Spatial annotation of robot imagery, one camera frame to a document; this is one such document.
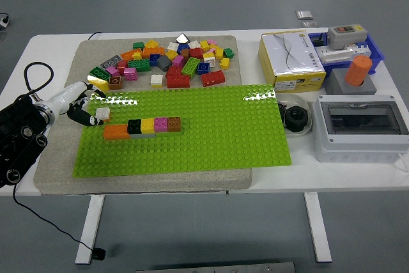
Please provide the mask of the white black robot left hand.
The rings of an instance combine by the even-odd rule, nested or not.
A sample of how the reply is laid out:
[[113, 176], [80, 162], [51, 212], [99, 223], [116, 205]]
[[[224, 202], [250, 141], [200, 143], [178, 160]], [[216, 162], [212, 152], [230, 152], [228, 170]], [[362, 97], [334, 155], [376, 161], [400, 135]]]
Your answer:
[[100, 97], [106, 97], [103, 91], [90, 83], [76, 82], [67, 86], [60, 94], [52, 97], [46, 103], [50, 108], [50, 120], [47, 126], [53, 125], [58, 116], [62, 114], [66, 114], [71, 120], [87, 127], [103, 125], [103, 120], [99, 120], [82, 109], [88, 102], [86, 91], [94, 91]]

